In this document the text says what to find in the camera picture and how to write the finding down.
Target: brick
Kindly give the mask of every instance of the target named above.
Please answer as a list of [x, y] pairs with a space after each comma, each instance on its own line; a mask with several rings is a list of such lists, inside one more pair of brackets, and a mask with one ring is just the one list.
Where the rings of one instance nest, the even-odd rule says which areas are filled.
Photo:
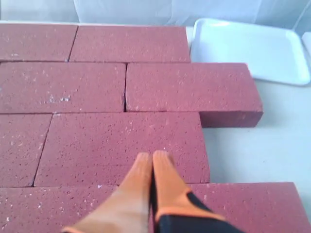
[[120, 184], [138, 152], [157, 149], [187, 182], [209, 181], [198, 113], [54, 115], [35, 186]]
[[0, 24], [0, 61], [68, 61], [75, 25]]
[[60, 232], [97, 208], [115, 189], [98, 187], [1, 188], [2, 232]]
[[129, 64], [126, 108], [200, 112], [203, 127], [254, 127], [262, 103], [245, 64]]
[[70, 61], [190, 62], [182, 27], [79, 26]]
[[51, 115], [0, 115], [0, 187], [32, 185]]
[[207, 207], [244, 232], [311, 232], [294, 183], [210, 183], [191, 188]]
[[0, 113], [123, 112], [125, 64], [5, 63]]

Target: white tray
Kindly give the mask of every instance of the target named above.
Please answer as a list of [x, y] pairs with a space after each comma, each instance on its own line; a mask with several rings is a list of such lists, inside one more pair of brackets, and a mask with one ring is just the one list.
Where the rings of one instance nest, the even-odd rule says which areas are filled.
[[299, 36], [281, 28], [199, 19], [190, 55], [192, 62], [247, 63], [256, 79], [295, 85], [311, 79]]

